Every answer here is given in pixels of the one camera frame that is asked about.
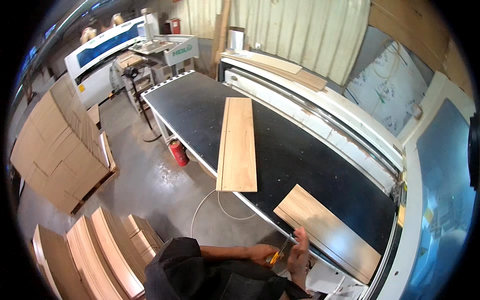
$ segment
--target corrugated metal wall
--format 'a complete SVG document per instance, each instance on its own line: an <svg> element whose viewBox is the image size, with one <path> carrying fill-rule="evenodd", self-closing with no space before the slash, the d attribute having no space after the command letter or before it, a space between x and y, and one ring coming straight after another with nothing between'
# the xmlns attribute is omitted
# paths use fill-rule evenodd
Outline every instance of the corrugated metal wall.
<svg viewBox="0 0 480 300"><path fill-rule="evenodd" d="M161 0L185 34L213 38L221 0ZM370 0L232 0L230 26L245 28L251 47L346 83L367 28Z"/></svg>

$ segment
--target table surface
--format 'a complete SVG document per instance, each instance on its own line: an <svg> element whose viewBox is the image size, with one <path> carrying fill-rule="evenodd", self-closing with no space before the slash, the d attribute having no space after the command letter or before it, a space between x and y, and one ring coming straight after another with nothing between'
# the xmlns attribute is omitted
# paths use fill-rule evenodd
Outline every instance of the table surface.
<svg viewBox="0 0 480 300"><path fill-rule="evenodd" d="M191 72L146 92L144 97L217 170L225 98L245 95ZM258 192L241 194L291 233L293 229L273 209L298 183L383 255L396 210L390 198L308 132L264 105L252 104Z"/></svg>

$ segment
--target white board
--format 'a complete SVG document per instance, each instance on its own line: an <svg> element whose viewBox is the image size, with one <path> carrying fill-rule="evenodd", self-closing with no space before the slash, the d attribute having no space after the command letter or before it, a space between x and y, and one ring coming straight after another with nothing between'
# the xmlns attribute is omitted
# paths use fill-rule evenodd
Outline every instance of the white board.
<svg viewBox="0 0 480 300"><path fill-rule="evenodd" d="M427 88L407 51L393 42L348 83L344 95L397 136Z"/></svg>

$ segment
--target hand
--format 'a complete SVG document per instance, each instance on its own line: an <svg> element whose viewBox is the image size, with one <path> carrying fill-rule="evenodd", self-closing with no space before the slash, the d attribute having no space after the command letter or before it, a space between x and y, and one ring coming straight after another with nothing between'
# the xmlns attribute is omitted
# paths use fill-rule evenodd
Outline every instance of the hand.
<svg viewBox="0 0 480 300"><path fill-rule="evenodd" d="M295 228L293 233L296 236L295 240L298 244L292 247L287 260L287 270L292 275L292 278L305 276L308 263L308 236L305 228Z"/></svg>
<svg viewBox="0 0 480 300"><path fill-rule="evenodd" d="M271 269L273 265L265 261L265 259L270 255L274 255L277 251L279 251L277 247L258 244L247 248L247 257L254 263Z"/></svg>

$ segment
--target person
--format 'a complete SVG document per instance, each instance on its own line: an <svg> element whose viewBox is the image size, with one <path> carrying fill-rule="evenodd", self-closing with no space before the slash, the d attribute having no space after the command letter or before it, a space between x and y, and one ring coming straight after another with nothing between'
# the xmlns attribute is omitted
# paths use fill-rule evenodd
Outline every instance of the person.
<svg viewBox="0 0 480 300"><path fill-rule="evenodd" d="M305 292L308 237L294 231L298 244L290 250L287 270L291 281L275 274L266 261L278 248L199 246L195 239L174 238L165 243L145 268L145 297L172 299L295 300Z"/></svg>

